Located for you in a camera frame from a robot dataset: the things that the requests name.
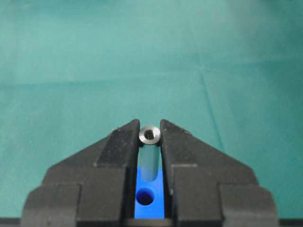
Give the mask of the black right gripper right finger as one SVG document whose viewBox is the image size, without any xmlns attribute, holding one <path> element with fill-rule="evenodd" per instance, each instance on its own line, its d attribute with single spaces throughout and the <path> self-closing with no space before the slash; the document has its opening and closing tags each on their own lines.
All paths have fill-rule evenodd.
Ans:
<svg viewBox="0 0 303 227">
<path fill-rule="evenodd" d="M 166 213 L 176 227 L 277 227 L 270 191 L 251 167 L 161 120 Z"/>
</svg>

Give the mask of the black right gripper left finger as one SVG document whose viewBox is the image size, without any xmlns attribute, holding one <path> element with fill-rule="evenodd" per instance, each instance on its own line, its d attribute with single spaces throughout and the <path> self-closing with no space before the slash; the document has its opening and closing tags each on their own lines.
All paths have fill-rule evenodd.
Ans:
<svg viewBox="0 0 303 227">
<path fill-rule="evenodd" d="M 23 227 L 120 227 L 134 216 L 137 119 L 50 167 L 27 197 Z"/>
</svg>

